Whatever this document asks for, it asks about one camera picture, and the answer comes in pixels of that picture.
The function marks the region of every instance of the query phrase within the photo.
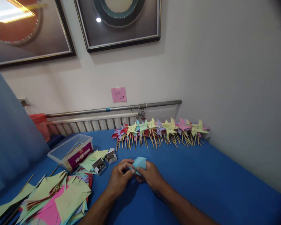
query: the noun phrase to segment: blue tablecloth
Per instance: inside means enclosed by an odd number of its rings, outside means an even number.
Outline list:
[[[95,150],[116,147],[111,139],[114,130],[84,132],[93,137]],[[208,214],[220,224],[281,224],[281,194],[253,176],[243,167],[205,142],[203,147],[187,148],[162,143],[158,150],[134,147],[132,150],[118,149],[119,161],[138,156],[156,164],[167,182],[197,208]],[[92,205],[107,186],[112,164],[100,176],[94,175]],[[21,179],[11,184],[11,188],[0,196],[0,205],[10,201],[23,185],[35,174],[31,184],[44,175],[48,176],[57,164],[48,157],[42,158]],[[158,199],[146,183],[135,180],[129,182],[125,192],[113,207],[108,224],[179,224],[167,206]]]

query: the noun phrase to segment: framed picture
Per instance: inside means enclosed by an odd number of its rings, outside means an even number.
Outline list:
[[[0,67],[74,55],[59,0],[0,0]]]
[[[161,0],[74,0],[86,49],[160,40]]]

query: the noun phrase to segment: radiator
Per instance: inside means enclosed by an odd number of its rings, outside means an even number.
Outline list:
[[[136,122],[137,112],[121,113],[84,117],[76,119],[55,120],[47,122],[50,135],[62,134],[68,136],[72,133],[120,129],[124,123],[129,126]]]

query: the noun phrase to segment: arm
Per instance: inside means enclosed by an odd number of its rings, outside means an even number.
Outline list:
[[[118,165],[114,167],[105,191],[92,205],[79,225],[105,224],[109,211],[111,210],[115,201],[124,192],[128,181],[135,174],[134,169],[128,170],[125,174],[123,173],[123,171],[126,170],[129,166],[134,168],[132,163],[134,163],[134,160],[132,159],[123,159]]]
[[[143,182],[145,180],[155,194],[167,204],[181,224],[217,224],[176,192],[163,179],[154,163],[146,161],[146,167],[147,170],[140,167],[137,168],[137,171],[143,177],[136,176],[136,179],[138,182]]]

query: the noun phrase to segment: red basket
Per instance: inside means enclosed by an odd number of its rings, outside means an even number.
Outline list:
[[[47,119],[44,113],[29,115],[29,117],[34,122],[35,126],[41,132],[46,142],[50,141],[50,135],[47,128]]]

